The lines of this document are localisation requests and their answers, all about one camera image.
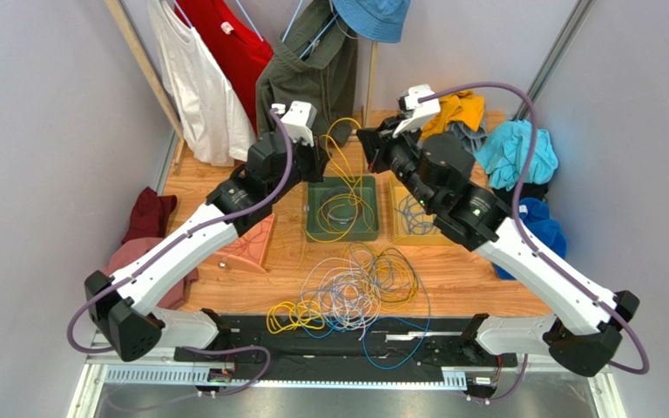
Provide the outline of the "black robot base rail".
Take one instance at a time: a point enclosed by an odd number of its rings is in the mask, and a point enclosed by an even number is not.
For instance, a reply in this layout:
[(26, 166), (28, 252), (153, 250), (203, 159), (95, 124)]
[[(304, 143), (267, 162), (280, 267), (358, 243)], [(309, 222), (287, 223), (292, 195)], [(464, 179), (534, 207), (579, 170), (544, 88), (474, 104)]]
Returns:
[(469, 318), (388, 317), (361, 337), (333, 330), (270, 334), (262, 315), (211, 313), (220, 323), (211, 355), (155, 347), (135, 361), (115, 353), (92, 354), (89, 360), (111, 364), (111, 381), (192, 384), (201, 392), (251, 381), (267, 388), (462, 391), (473, 399), (494, 396), (502, 371), (566, 370), (545, 355), (485, 353), (462, 337)]

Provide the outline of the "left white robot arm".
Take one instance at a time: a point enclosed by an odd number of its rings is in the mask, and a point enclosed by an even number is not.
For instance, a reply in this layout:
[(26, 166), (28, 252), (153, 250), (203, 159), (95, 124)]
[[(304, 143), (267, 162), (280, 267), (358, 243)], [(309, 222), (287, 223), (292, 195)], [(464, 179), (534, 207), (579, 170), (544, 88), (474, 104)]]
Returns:
[(294, 186), (321, 181), (328, 161), (307, 128), (268, 132), (181, 227), (113, 274), (88, 276), (85, 310), (108, 341), (106, 352), (129, 362), (155, 347), (210, 347), (220, 323), (209, 310), (161, 309), (160, 300), (202, 261), (269, 217)]

